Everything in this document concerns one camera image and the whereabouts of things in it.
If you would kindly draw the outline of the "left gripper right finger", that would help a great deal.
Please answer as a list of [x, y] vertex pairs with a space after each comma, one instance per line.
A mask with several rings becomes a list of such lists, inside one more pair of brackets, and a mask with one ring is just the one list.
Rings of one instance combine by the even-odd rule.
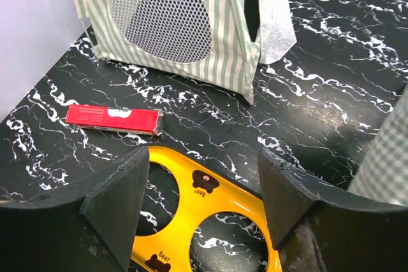
[[407, 207], [352, 194], [265, 148], [258, 173], [283, 271], [407, 271]]

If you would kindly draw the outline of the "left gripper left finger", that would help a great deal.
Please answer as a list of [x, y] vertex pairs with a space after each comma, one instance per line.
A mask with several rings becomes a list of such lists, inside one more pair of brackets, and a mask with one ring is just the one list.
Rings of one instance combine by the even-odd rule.
[[138, 147], [25, 201], [1, 203], [2, 271], [127, 271], [149, 175]]

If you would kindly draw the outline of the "green checked cushion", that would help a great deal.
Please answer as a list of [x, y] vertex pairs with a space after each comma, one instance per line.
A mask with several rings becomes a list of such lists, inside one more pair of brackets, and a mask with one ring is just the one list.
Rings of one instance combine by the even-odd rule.
[[407, 206], [407, 90], [382, 124], [347, 190]]

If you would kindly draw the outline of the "yellow pet bowl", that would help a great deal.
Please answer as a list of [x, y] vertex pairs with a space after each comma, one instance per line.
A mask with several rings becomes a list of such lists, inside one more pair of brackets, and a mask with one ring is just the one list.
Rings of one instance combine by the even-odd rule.
[[179, 202], [173, 219], [164, 229], [135, 237], [132, 261], [147, 271], [191, 271], [190, 246], [196, 228], [212, 215], [232, 212], [251, 219], [265, 237], [266, 270], [282, 271], [260, 195], [175, 149], [162, 145], [150, 145], [148, 149], [150, 161], [164, 166], [175, 177]]

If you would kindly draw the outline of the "striped green pet tent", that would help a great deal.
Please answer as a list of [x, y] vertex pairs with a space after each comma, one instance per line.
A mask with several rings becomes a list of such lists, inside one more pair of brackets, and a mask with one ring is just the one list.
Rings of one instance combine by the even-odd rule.
[[100, 59], [185, 76], [254, 101], [259, 64], [281, 60], [295, 45], [288, 0], [258, 0], [252, 38], [245, 0], [74, 0], [94, 31]]

